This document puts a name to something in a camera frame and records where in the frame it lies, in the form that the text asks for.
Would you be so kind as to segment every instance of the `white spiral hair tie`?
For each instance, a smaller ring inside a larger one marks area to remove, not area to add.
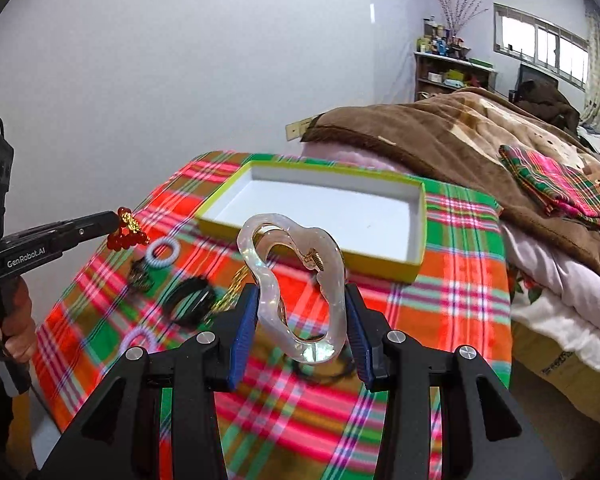
[[[144,339],[146,340],[146,346],[144,347],[144,349],[149,354],[153,354],[155,351],[157,351],[158,343],[155,340],[154,333],[151,332],[151,330],[149,330],[148,328],[145,328],[144,326],[136,326],[129,333],[127,333],[124,336],[124,338],[122,339],[122,342],[120,343],[120,348],[118,349],[118,354],[122,355],[124,352],[129,350],[129,348],[131,348],[131,346],[132,346],[131,342],[136,337],[140,337],[140,336],[144,336]]]
[[[160,247],[168,247],[171,254],[166,258],[158,258],[155,251]],[[149,244],[144,254],[144,262],[152,269],[163,269],[173,265],[180,255],[180,243],[172,236],[163,236]]]

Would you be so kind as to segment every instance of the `plaid tablecloth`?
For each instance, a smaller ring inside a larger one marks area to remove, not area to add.
[[[164,283],[149,297],[126,291],[130,263],[142,255],[141,248],[114,253],[101,247],[64,292],[38,330],[39,351],[34,357],[40,385],[62,428],[115,362],[130,329],[139,325],[151,329],[158,349],[174,348],[191,336],[170,326],[160,314],[160,302],[179,281],[203,273],[220,291],[230,284],[242,265],[236,248],[200,237],[192,215],[254,158],[289,160],[277,155],[207,153],[141,204],[138,218],[149,236],[172,235],[182,245],[176,264],[164,271]],[[310,159],[304,163],[331,164]],[[512,338],[498,205],[472,190],[423,181],[428,234],[416,282],[350,279],[358,284],[366,304],[383,312],[392,327],[433,348],[451,351],[471,344],[508,384]],[[280,262],[273,270],[289,323],[303,333],[316,333],[328,311],[311,274]],[[358,378],[335,386],[307,384],[257,331],[244,381],[234,394],[216,394],[230,478],[372,478],[386,398],[385,393],[370,394]],[[163,395],[162,423],[160,468],[162,478],[169,479],[169,390]],[[440,475],[441,435],[439,399],[432,391],[432,478]]]

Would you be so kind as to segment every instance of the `wooden shelf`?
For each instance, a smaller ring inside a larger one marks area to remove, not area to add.
[[[436,83],[428,79],[428,73],[439,73],[442,77],[445,77],[445,73],[449,68],[455,68],[458,72],[461,72],[465,80],[476,78],[479,85],[483,88],[495,88],[496,76],[498,72],[493,68],[487,68],[484,66],[469,63],[461,59],[454,59],[452,57],[437,56],[436,54],[424,54],[422,52],[415,52],[416,58],[416,70],[415,70],[415,92],[414,101],[420,99],[420,93],[441,93],[435,91],[432,87],[442,88],[445,93],[450,93],[458,90],[455,86],[447,85],[445,83]]]
[[[421,83],[426,83],[426,84],[433,85],[433,86],[439,86],[440,88],[447,88],[449,90],[459,90],[459,88],[457,88],[455,86],[445,85],[444,83],[436,83],[435,81],[432,81],[430,79],[425,79],[423,77],[419,77],[418,81],[420,81]]]
[[[498,71],[494,68],[489,68],[488,66],[477,65],[475,63],[470,63],[469,61],[465,61],[463,59],[455,59],[453,57],[447,56],[439,56],[438,54],[427,54],[426,52],[414,52],[416,56],[422,57],[430,57],[431,59],[439,59],[440,61],[446,61],[449,63],[456,63],[458,65],[471,66],[473,68],[477,68],[479,70],[484,70],[485,72],[493,72],[498,73]]]

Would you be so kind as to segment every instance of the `blue gripper pad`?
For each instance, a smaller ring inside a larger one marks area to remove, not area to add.
[[[248,283],[244,286],[235,306],[235,309],[243,311],[243,314],[234,342],[231,345],[229,374],[227,377],[230,391],[235,390],[235,387],[240,383],[247,367],[247,359],[256,332],[259,301],[260,289],[253,283]]]
[[[356,363],[358,377],[365,383],[366,388],[370,390],[374,381],[372,353],[371,345],[366,338],[358,311],[361,306],[360,302],[362,302],[358,288],[355,287],[355,290],[352,290],[350,285],[346,285],[344,301],[347,311],[347,336],[349,337],[349,347],[353,354],[353,361]]]

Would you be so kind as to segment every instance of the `metal spring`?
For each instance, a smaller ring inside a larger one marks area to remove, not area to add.
[[[309,257],[314,261],[315,266],[318,267],[319,270],[324,270],[324,262],[322,260],[322,257],[320,256],[320,254],[317,253],[315,249],[311,249]]]

